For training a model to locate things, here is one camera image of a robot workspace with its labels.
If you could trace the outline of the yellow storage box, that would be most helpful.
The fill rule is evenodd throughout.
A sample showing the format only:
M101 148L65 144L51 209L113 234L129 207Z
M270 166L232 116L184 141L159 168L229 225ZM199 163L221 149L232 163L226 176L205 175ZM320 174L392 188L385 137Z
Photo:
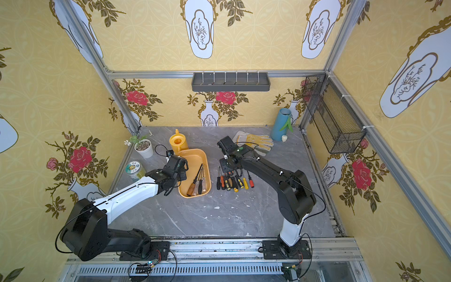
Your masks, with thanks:
M208 159L207 159L206 153L201 149L188 149L188 150L182 150L179 153L179 156L185 158L187 160L187 163L189 166L189 170L186 172L187 179L184 180L182 182L182 184L179 186L179 194L185 199L193 199L196 197L206 196L211 190L211 177L210 177L209 165L208 165ZM193 195L191 197L188 197L187 191L188 191L190 185L193 183L193 180L196 177L196 174L197 174L201 164L203 164L203 169L206 172L207 191L203 195L197 194L197 188L198 188L198 180L197 180L196 188L194 190Z

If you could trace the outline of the orange grip black shaft screwdriver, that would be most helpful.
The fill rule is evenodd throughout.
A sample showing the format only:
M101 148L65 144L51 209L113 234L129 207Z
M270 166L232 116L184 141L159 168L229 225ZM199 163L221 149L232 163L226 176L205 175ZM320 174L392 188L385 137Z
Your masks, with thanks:
M194 190L196 188L196 183L197 183L198 177L199 177L200 172L202 171L202 169L203 169L203 164L200 165L199 170L198 170L198 172L196 174L196 177L194 178L193 183L190 185L190 187L189 187L189 189L187 191L187 196L188 197L191 197L193 195Z

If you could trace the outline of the orange handled screwdriver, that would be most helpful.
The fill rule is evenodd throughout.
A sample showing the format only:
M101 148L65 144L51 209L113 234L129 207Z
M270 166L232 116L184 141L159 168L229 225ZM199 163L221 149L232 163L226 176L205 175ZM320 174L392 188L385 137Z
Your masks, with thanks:
M220 183L221 183L222 190L226 190L226 183L225 183L225 180L224 180L224 174L223 173L221 173L221 175L220 175Z

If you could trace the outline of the black ribbed handle screwdriver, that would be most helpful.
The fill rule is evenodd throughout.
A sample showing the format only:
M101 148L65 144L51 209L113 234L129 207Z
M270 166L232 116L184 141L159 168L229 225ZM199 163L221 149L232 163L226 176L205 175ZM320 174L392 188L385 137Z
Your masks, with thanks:
M198 188L197 188L197 194L201 195L203 191L203 176L204 176L204 169L202 168L200 170L199 178L198 178Z

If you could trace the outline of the clear handle screwdriver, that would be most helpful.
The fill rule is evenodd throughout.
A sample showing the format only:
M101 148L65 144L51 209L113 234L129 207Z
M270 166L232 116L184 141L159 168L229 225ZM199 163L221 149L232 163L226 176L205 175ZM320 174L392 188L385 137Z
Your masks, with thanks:
M206 193L207 191L207 181L206 181L206 172L203 170L203 177L202 177L202 195Z

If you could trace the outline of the red handled screwdriver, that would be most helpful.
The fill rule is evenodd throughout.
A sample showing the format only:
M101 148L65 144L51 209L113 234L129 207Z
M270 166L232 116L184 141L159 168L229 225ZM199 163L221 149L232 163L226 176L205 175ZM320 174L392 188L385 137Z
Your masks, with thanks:
M248 177L249 177L250 186L251 186L251 188L254 188L254 182L253 182L253 180L252 180L252 178L251 178L251 176L249 174L249 171L247 171L247 174L248 174Z

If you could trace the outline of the black yellow cap screwdriver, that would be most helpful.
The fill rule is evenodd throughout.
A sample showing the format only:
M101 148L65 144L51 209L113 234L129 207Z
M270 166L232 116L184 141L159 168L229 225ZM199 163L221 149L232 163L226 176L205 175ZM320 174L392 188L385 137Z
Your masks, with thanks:
M235 178L234 178L233 176L231 177L231 181L232 181L233 190L234 190L236 193L239 192L238 184L237 184L237 182L236 182L236 180L235 180Z

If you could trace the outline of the yellow handled screwdriver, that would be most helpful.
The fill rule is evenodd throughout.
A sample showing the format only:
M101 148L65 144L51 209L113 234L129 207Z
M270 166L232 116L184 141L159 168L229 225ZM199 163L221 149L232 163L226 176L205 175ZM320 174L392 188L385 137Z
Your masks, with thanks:
M245 190L249 190L249 185L248 185L247 180L246 180L246 178L244 176L244 173L242 173L242 182L243 182L244 189Z

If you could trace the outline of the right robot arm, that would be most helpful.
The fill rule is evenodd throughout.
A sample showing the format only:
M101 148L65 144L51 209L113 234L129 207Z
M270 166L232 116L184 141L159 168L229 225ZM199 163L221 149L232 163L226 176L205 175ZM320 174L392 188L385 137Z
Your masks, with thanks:
M302 229L307 219L320 215L313 213L317 200L323 198L315 193L304 172L292 172L264 159L244 142L233 142L226 136L217 142L228 168L247 170L269 184L278 196L278 208L284 217L279 239L286 248L294 248L302 238Z

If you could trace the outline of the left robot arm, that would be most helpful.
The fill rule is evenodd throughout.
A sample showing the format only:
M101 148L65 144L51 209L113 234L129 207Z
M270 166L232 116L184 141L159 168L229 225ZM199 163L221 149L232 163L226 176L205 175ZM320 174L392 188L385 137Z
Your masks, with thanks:
M165 166L145 174L135 183L103 198L81 199L56 236L70 253L86 262L101 253L127 252L140 259L152 253L151 238L139 229L117 230L109 225L124 212L159 194L169 195L187 179L188 161L170 156Z

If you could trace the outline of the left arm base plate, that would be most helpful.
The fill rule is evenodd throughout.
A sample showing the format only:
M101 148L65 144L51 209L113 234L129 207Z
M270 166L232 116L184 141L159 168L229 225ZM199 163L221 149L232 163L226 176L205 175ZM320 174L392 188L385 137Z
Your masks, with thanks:
M123 251L119 256L120 261L151 261L157 259L159 262L166 261L169 255L170 242L156 241L145 244L137 251Z

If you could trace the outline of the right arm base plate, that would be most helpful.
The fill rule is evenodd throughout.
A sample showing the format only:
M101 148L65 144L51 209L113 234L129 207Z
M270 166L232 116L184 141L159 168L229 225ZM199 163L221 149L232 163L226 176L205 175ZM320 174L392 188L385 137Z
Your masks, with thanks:
M264 240L261 242L258 251L263 254L266 260L312 258L311 247L306 240L300 240L291 247L281 240Z

